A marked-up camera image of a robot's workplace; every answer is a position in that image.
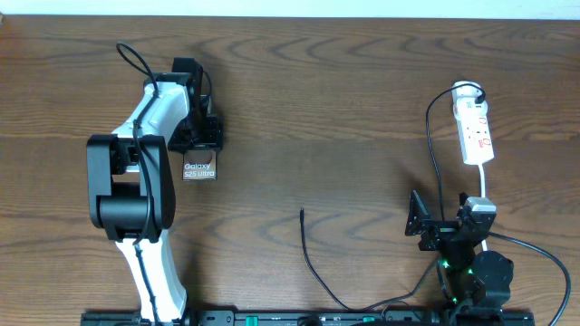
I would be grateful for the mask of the Galaxy S25 Ultra smartphone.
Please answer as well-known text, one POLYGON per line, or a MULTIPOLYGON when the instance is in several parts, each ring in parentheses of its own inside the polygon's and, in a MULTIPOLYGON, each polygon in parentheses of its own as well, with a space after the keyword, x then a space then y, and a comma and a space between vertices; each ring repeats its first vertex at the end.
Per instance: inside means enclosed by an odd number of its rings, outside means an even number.
POLYGON ((182 164, 184 181, 215 180, 217 176, 217 154, 214 150, 191 150, 184 154, 182 164))

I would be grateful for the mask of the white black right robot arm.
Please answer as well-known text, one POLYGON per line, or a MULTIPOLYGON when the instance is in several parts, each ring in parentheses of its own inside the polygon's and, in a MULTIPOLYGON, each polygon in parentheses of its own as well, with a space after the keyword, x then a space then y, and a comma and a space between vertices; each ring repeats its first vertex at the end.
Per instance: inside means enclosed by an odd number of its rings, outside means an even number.
POLYGON ((407 236, 418 235, 422 251, 440 254, 449 302, 439 312, 445 325, 499 325, 501 310, 510 298, 514 265, 496 251, 475 247, 488 238, 496 206, 486 197, 459 196, 454 221, 435 220, 419 194, 410 194, 407 236))

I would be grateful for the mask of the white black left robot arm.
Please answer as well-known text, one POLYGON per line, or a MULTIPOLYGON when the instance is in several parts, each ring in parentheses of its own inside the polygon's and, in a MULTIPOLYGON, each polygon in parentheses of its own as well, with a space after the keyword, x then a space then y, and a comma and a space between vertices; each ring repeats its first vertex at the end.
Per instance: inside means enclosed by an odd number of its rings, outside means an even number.
POLYGON ((170 72, 146 69, 143 98, 110 134, 86 145, 90 219, 121 251, 140 297, 130 317, 96 315, 97 325, 188 325, 188 294, 180 282, 169 240, 176 191, 169 155, 182 156, 185 181, 214 180, 223 148, 223 124, 212 112, 209 79, 190 57, 170 72))

